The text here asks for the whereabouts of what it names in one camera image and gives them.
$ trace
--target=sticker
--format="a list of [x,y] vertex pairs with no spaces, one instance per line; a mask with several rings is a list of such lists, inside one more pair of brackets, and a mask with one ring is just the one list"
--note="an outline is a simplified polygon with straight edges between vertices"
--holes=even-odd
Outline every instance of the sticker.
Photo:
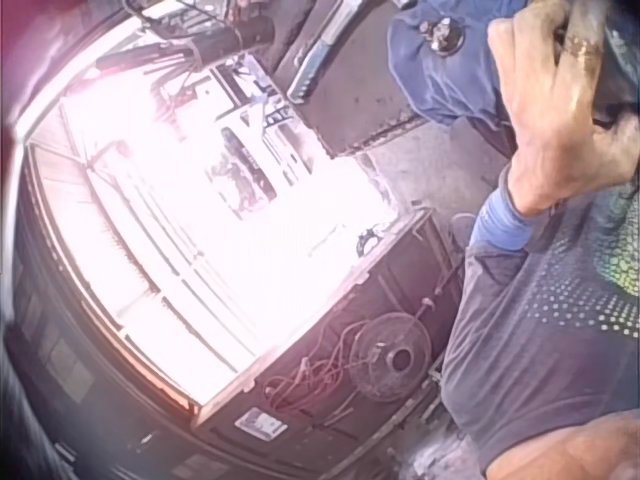
[[240,430],[244,430],[249,435],[265,442],[270,442],[289,428],[288,425],[271,415],[267,415],[259,408],[249,410],[242,418],[238,419],[235,425]]

